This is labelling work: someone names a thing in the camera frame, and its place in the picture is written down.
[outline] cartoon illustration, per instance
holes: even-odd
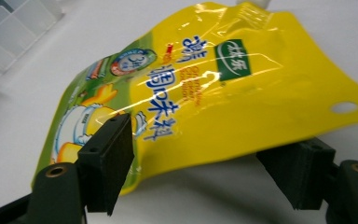
[[[124,111],[104,106],[116,95],[113,84],[104,85],[95,96],[66,112],[56,133],[52,162],[75,162],[77,152],[108,119],[124,114]]]

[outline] white table surface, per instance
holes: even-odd
[[[234,5],[234,0],[217,2]],[[57,103],[73,77],[196,0],[61,1],[65,16],[0,78],[0,206],[31,192]],[[358,1],[272,0],[294,12],[324,52],[358,82]],[[320,136],[336,162],[358,160],[358,125]],[[325,223],[294,211],[254,155],[159,175],[94,223]]]

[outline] glossy packaging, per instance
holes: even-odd
[[[102,124],[131,113],[142,179],[358,123],[358,84],[289,12],[197,4],[82,71],[62,96],[37,170],[75,161]]]

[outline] package hole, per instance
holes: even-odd
[[[331,110],[336,114],[348,114],[358,110],[358,105],[352,102],[341,102],[333,105]]]

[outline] transparent plastic container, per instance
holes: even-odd
[[[5,0],[0,6],[0,76],[61,17],[56,0]]]

